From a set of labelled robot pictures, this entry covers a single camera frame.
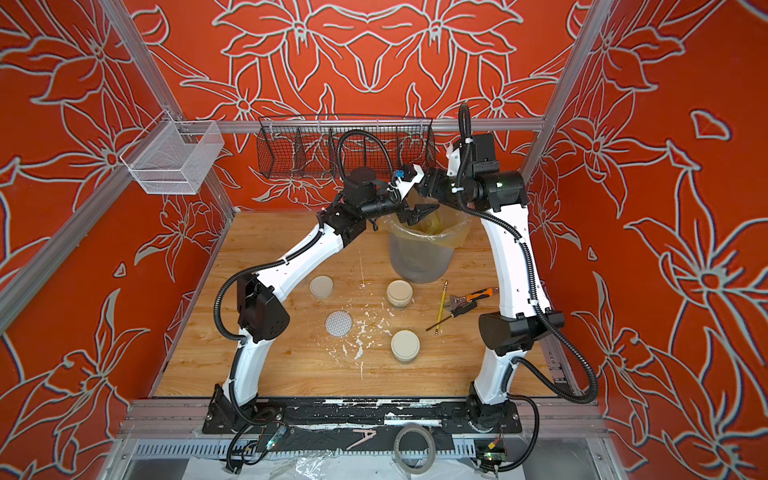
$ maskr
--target white wire basket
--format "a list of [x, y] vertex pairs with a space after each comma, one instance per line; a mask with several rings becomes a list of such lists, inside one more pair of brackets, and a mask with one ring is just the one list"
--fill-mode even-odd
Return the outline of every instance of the white wire basket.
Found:
[[158, 132], [142, 141], [141, 153], [121, 159], [148, 194], [194, 195], [224, 146], [218, 125], [211, 121], [202, 135], [182, 134], [173, 121], [161, 121]]

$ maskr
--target pencil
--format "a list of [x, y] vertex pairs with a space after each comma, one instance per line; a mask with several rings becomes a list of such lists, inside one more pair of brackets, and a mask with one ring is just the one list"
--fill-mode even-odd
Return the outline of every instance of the pencil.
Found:
[[[440, 299], [440, 310], [437, 312], [437, 321], [442, 320], [442, 309], [445, 305], [445, 292], [448, 291], [448, 280], [445, 281], [445, 285], [442, 286], [442, 298]], [[435, 328], [435, 335], [440, 332], [440, 326]]]

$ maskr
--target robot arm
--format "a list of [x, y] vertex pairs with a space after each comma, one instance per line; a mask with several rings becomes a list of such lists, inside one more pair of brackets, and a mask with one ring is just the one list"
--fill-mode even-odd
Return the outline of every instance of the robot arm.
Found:
[[[247, 403], [257, 396], [258, 379], [266, 355], [275, 338], [287, 328], [289, 321], [282, 303], [304, 277], [325, 259], [341, 251], [365, 230], [366, 218], [397, 213], [401, 221], [417, 223], [436, 206], [427, 208], [426, 205], [422, 205], [414, 209], [405, 207], [402, 199], [413, 187], [424, 191], [425, 186], [432, 183], [433, 190], [424, 193], [439, 200], [451, 198], [445, 192], [445, 188], [450, 187], [449, 184], [444, 181], [443, 187], [440, 187], [440, 184], [435, 186], [435, 180], [440, 178], [443, 170], [432, 169], [429, 174], [424, 174], [418, 165], [407, 166], [404, 169], [403, 175], [396, 178], [394, 182], [394, 188], [397, 189], [396, 197], [391, 195], [391, 188], [386, 194], [372, 194], [376, 192], [375, 186], [372, 185], [375, 174], [371, 171], [353, 171], [344, 181], [345, 202], [334, 203], [320, 215], [323, 221], [323, 235], [314, 245], [288, 264], [238, 280], [240, 335], [244, 338], [238, 345], [240, 352], [237, 355], [233, 375], [230, 375], [223, 389], [227, 398], [231, 382], [234, 383], [235, 401], [238, 403]], [[505, 182], [515, 188], [521, 188], [519, 182], [508, 180]], [[517, 202], [522, 198], [525, 198], [524, 194], [516, 194], [513, 200]], [[450, 204], [449, 201], [442, 201], [442, 203]], [[499, 212], [489, 209], [488, 213], [515, 226], [523, 235], [520, 241], [528, 242], [528, 208], [524, 204], [508, 204], [500, 207]], [[529, 323], [535, 324], [532, 320], [535, 319], [535, 312], [528, 302], [527, 265], [515, 239], [495, 223], [487, 220], [483, 220], [482, 223], [491, 241], [496, 264], [500, 311], [480, 318], [480, 331], [487, 348], [480, 374], [473, 388], [481, 404], [497, 405], [507, 400], [508, 388], [503, 388], [502, 382], [508, 386], [517, 369], [517, 365], [512, 365], [511, 360], [516, 356], [524, 356], [532, 347], [533, 341], [546, 334], [546, 330], [543, 327], [532, 329], [529, 325]], [[289, 250], [286, 256], [307, 244], [317, 235], [318, 229], [319, 227], [315, 227], [304, 240]], [[541, 289], [541, 284], [537, 282], [536, 288], [539, 293], [538, 298], [541, 299], [541, 308], [549, 310], [550, 305]], [[512, 365], [511, 374], [508, 371], [510, 365]]]
[[[376, 173], [369, 168], [353, 171], [344, 179], [344, 203], [334, 202], [319, 218], [323, 233], [307, 251], [294, 260], [237, 281], [238, 325], [243, 337], [237, 348], [236, 361], [223, 392], [230, 398], [230, 384], [234, 384], [234, 398], [238, 404], [256, 398], [259, 377], [270, 347], [290, 320], [283, 302], [293, 288], [318, 265], [338, 253], [366, 229], [366, 219], [397, 213], [402, 221], [415, 224], [432, 212], [436, 206], [416, 206], [410, 209], [402, 200], [424, 178], [419, 165], [408, 165], [399, 170], [398, 177], [384, 190], [377, 185]], [[283, 259], [307, 245], [317, 234], [315, 227]]]

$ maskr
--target white lid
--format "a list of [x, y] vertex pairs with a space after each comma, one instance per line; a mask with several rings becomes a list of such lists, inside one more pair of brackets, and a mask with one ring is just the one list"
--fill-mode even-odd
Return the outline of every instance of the white lid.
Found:
[[310, 282], [310, 292], [318, 298], [326, 298], [333, 290], [333, 280], [331, 277], [320, 275], [316, 276]]
[[400, 330], [392, 337], [392, 353], [401, 362], [410, 362], [419, 354], [421, 343], [410, 330]]
[[395, 280], [386, 287], [386, 297], [394, 306], [407, 306], [413, 298], [413, 287], [405, 280]]

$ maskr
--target cable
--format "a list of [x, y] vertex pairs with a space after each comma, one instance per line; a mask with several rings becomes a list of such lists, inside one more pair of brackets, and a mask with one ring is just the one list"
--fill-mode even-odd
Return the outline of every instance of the cable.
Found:
[[[240, 437], [243, 436], [245, 432], [248, 430], [251, 430], [253, 428], [252, 425], [244, 425], [242, 429], [238, 430], [235, 436], [232, 438], [232, 441], [227, 446], [227, 470], [229, 470], [232, 473], [239, 473], [240, 472], [240, 466], [235, 466], [232, 464], [232, 455], [234, 454], [235, 444], [238, 440], [240, 440]], [[244, 465], [255, 465], [258, 463], [258, 460], [255, 462], [247, 461], [245, 459], [245, 452], [250, 447], [252, 443], [256, 443], [256, 445], [253, 447], [253, 451], [256, 452], [256, 449], [259, 447], [259, 442], [261, 441], [261, 438], [264, 436], [264, 430], [266, 429], [266, 426], [262, 427], [261, 433], [259, 434], [259, 438], [257, 440], [251, 440], [245, 445], [245, 448], [243, 448], [243, 452], [240, 454], [240, 460]]]
[[360, 135], [362, 137], [369, 138], [370, 140], [373, 140], [373, 143], [379, 146], [382, 153], [384, 154], [384, 158], [386, 159], [387, 167], [389, 167], [389, 175], [394, 177], [395, 168], [392, 166], [392, 160], [389, 159], [389, 153], [387, 152], [384, 143], [372, 133], [369, 133], [365, 130], [353, 129], [344, 132], [344, 134], [339, 138], [339, 144], [336, 147], [336, 158], [339, 161], [339, 176], [341, 177], [341, 180], [344, 181], [346, 178], [346, 174], [344, 173], [344, 162], [341, 158], [342, 147], [344, 146], [344, 142], [346, 142], [347, 138], [352, 137], [353, 135]]
[[232, 368], [230, 369], [230, 388], [229, 388], [230, 403], [232, 404], [232, 407], [235, 413], [237, 414], [237, 416], [239, 416], [246, 424], [254, 425], [254, 426], [264, 426], [275, 419], [275, 416], [277, 415], [277, 410], [275, 410], [272, 407], [266, 407], [265, 409], [261, 409], [258, 412], [256, 412], [256, 414], [270, 415], [269, 417], [267, 418], [256, 417], [255, 419], [251, 419], [245, 414], [243, 409], [237, 403], [237, 398], [235, 397], [235, 372], [237, 371], [237, 363], [240, 361], [240, 354], [242, 352], [243, 352], [243, 347], [238, 346], [237, 351], [235, 352], [235, 358], [232, 360]]
[[[462, 103], [462, 105], [458, 109], [458, 126], [459, 130], [462, 132], [462, 136], [464, 138], [466, 135], [472, 135], [472, 125], [471, 120], [469, 117], [469, 107], [467, 106], [466, 102]], [[512, 360], [512, 362], [520, 363], [521, 365], [525, 366], [527, 369], [531, 370], [536, 377], [541, 380], [542, 383], [547, 386], [555, 395], [560, 396], [563, 399], [568, 400], [569, 402], [573, 403], [592, 403], [597, 397], [598, 397], [598, 378], [594, 374], [594, 370], [592, 369], [592, 366], [587, 361], [587, 358], [584, 357], [584, 355], [578, 351], [578, 349], [571, 343], [567, 338], [565, 338], [565, 335], [560, 331], [559, 328], [552, 325], [552, 323], [549, 321], [549, 318], [544, 314], [544, 312], [541, 310], [541, 307], [538, 305], [538, 289], [536, 287], [536, 272], [534, 270], [534, 260], [533, 255], [531, 255], [531, 250], [528, 248], [528, 245], [521, 241], [522, 235], [516, 228], [514, 228], [509, 223], [494, 217], [491, 214], [487, 214], [486, 212], [482, 212], [479, 210], [474, 210], [472, 208], [467, 207], [466, 199], [464, 198], [464, 189], [462, 188], [463, 182], [464, 182], [464, 176], [467, 171], [467, 166], [469, 163], [469, 157], [472, 155], [472, 145], [467, 144], [464, 149], [464, 154], [462, 155], [462, 161], [458, 166], [458, 172], [456, 173], [456, 182], [455, 182], [455, 190], [456, 190], [456, 203], [458, 205], [458, 208], [470, 215], [473, 215], [475, 217], [480, 217], [483, 220], [487, 220], [491, 223], [495, 223], [496, 225], [499, 225], [501, 228], [507, 230], [514, 238], [517, 244], [520, 246], [520, 249], [522, 250], [523, 257], [525, 259], [525, 269], [528, 277], [528, 295], [530, 296], [531, 302], [533, 303], [533, 309], [536, 312], [536, 316], [538, 317], [539, 321], [541, 322], [544, 327], [549, 330], [549, 332], [568, 349], [571, 351], [571, 353], [574, 354], [576, 357], [576, 360], [581, 364], [581, 368], [584, 369], [584, 372], [587, 374], [587, 379], [589, 381], [589, 387], [587, 388], [587, 392], [584, 395], [572, 395], [568, 392], [565, 392], [563, 390], [560, 390], [553, 382], [551, 382], [547, 377], [539, 372], [539, 370], [528, 360], [524, 359], [523, 357], [517, 357]]]
[[214, 300], [214, 323], [216, 324], [216, 329], [219, 330], [219, 333], [225, 339], [235, 340], [235, 341], [240, 341], [242, 339], [245, 339], [245, 335], [237, 335], [227, 330], [227, 328], [224, 326], [223, 322], [221, 321], [221, 303], [224, 300], [224, 294], [227, 293], [227, 290], [229, 290], [232, 284], [237, 282], [237, 279], [241, 278], [242, 276], [250, 275], [252, 273], [256, 273], [261, 270], [267, 270], [269, 268], [275, 268], [276, 266], [284, 265], [286, 261], [290, 262], [294, 258], [298, 257], [302, 253], [312, 248], [315, 245], [315, 243], [317, 243], [317, 241], [320, 240], [320, 237], [323, 235], [323, 220], [320, 218], [320, 213], [317, 214], [317, 224], [318, 224], [317, 233], [312, 238], [312, 240], [310, 240], [307, 244], [299, 248], [297, 251], [291, 253], [290, 255], [287, 255], [285, 260], [280, 259], [276, 262], [264, 263], [262, 265], [256, 265], [256, 266], [249, 266], [248, 268], [243, 269], [235, 273], [233, 276], [229, 277], [227, 281], [224, 282], [224, 285], [222, 285], [221, 288], [219, 288], [219, 293], [216, 295], [216, 299]]
[[538, 440], [538, 428], [540, 424], [540, 418], [538, 414], [538, 407], [536, 406], [536, 402], [534, 402], [530, 397], [527, 397], [525, 395], [510, 395], [507, 394], [507, 398], [510, 400], [522, 400], [523, 402], [528, 402], [528, 404], [533, 409], [533, 432], [531, 433], [531, 441], [528, 443], [528, 447], [525, 449], [525, 452], [515, 460], [514, 462], [508, 464], [508, 465], [494, 465], [490, 462], [487, 462], [484, 459], [480, 460], [480, 465], [478, 465], [478, 468], [480, 468], [483, 472], [509, 472], [510, 470], [514, 470], [515, 468], [519, 467], [523, 464], [526, 460], [528, 460], [528, 457], [531, 456], [531, 452], [533, 452], [533, 448], [536, 446], [536, 440]]

